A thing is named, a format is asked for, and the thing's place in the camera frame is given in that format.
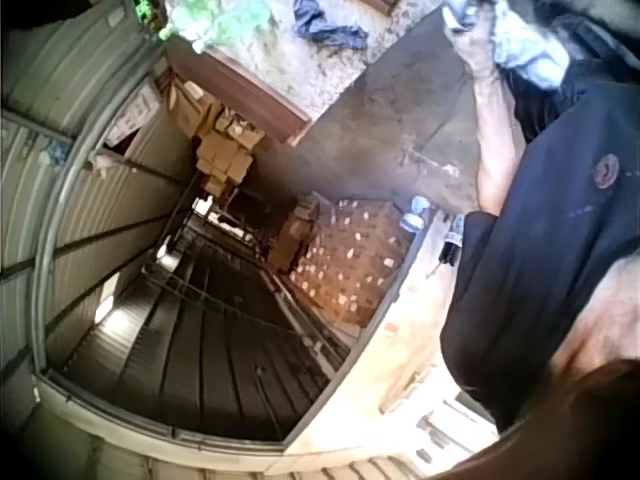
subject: blue cloth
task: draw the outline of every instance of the blue cloth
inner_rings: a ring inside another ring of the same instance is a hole
[[[293,16],[296,35],[301,38],[328,47],[367,48],[367,32],[357,25],[328,22],[316,0],[294,0]]]
[[[553,35],[528,25],[509,8],[507,0],[496,0],[493,31],[494,61],[516,71],[543,90],[555,90],[569,68],[569,53]]]

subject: hair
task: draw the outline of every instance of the hair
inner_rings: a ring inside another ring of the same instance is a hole
[[[498,442],[435,478],[626,478],[637,470],[639,405],[640,361],[608,363],[557,385]]]

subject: concrete surface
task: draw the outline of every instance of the concrete surface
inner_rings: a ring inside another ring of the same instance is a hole
[[[298,37],[293,2],[266,3],[272,13],[267,29],[218,49],[317,120],[368,65],[437,8],[440,0],[400,0],[389,17],[360,0],[319,0],[329,22],[359,25],[369,33],[367,48],[358,51],[321,47]]]
[[[422,193],[450,212],[473,209],[473,92],[440,10],[371,65],[296,147],[265,141],[256,156],[245,183],[272,200],[315,189],[404,208]]]

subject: corrugated metal wall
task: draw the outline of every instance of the corrugated metal wall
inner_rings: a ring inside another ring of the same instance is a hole
[[[43,479],[104,480],[412,480],[415,466],[398,458],[377,457],[343,467],[288,475],[195,469],[124,450],[92,436],[40,407],[29,420],[21,444]]]
[[[25,32],[3,32],[2,102],[45,127],[74,138],[107,82],[144,40],[132,10],[104,0],[83,15]],[[3,424],[21,423],[32,405],[28,306],[38,231],[60,171],[53,141],[2,124],[2,251],[0,272]],[[174,180],[116,165],[105,175],[83,171],[63,219],[50,279],[47,348],[61,361],[93,321],[100,286],[127,260],[117,291],[129,283],[162,232],[194,172],[190,140],[161,111],[126,157]],[[190,199],[185,199],[185,207]],[[184,217],[178,215],[171,227]],[[9,404],[20,403],[15,412]]]

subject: concrete floor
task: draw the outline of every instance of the concrete floor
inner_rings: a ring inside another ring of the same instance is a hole
[[[391,47],[296,147],[265,141],[246,186],[270,202],[392,199],[417,193],[450,212],[475,206],[478,164],[471,80],[443,34],[440,10]]]

